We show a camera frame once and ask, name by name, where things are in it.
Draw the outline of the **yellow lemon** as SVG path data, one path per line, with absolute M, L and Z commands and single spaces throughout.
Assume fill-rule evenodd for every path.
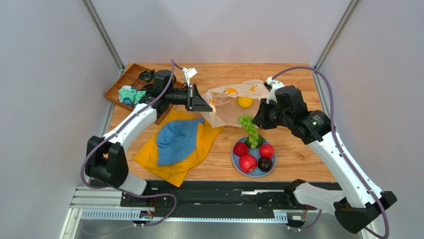
M 237 104 L 244 109 L 251 107 L 254 103 L 254 99 L 250 97 L 238 97 Z

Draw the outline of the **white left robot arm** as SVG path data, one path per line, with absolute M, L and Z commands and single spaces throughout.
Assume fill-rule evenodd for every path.
M 80 177 L 95 179 L 131 196 L 140 197 L 147 187 L 144 179 L 129 172 L 125 152 L 137 137 L 165 114 L 170 105 L 183 105 L 193 112 L 212 112 L 212 107 L 201 97 L 196 84 L 185 88 L 174 87 L 174 71 L 159 70 L 151 76 L 152 83 L 129 116 L 102 137 L 92 136 L 87 144 L 87 156 Z

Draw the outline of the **banana print plastic bag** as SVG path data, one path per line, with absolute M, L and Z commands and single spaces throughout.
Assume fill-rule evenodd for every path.
M 224 85 L 209 89 L 202 98 L 212 107 L 212 112 L 202 112 L 202 117 L 212 126 L 239 127 L 237 117 L 241 115 L 256 115 L 260 100 L 267 98 L 268 89 L 260 80 L 248 80 L 240 84 Z M 251 107 L 244 109 L 237 104 L 238 97 L 254 99 Z

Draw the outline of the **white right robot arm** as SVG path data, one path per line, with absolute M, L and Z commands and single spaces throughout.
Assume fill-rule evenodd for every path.
M 332 191 L 297 179 L 284 189 L 290 207 L 308 205 L 331 213 L 343 228 L 356 234 L 396 203 L 392 191 L 383 191 L 353 159 L 346 161 L 349 153 L 338 134 L 332 133 L 329 117 L 319 110 L 309 111 L 299 89 L 266 87 L 269 96 L 260 101 L 254 124 L 261 129 L 287 127 L 319 156 L 341 187 Z

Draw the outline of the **green grape bunch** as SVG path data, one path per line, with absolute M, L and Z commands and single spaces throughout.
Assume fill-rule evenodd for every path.
M 237 123 L 248 135 L 259 135 L 256 125 L 253 123 L 253 115 L 241 115 L 237 117 Z

